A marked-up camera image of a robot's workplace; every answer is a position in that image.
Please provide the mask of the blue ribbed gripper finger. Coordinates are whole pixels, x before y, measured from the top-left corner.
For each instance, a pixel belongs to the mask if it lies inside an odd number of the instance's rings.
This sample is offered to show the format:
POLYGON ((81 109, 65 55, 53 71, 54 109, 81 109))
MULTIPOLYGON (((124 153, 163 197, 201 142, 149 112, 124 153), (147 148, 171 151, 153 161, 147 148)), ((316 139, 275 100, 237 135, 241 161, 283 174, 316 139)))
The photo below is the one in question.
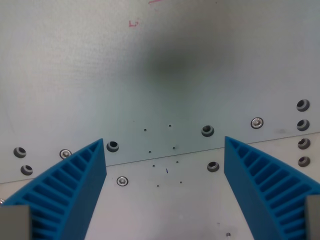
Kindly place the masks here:
POLYGON ((305 200, 320 184, 281 160, 231 137, 224 174, 255 240, 305 240, 305 200))
POLYGON ((83 240, 106 176, 100 138, 31 180, 0 209, 14 209, 17 216, 28 210, 32 240, 83 240))

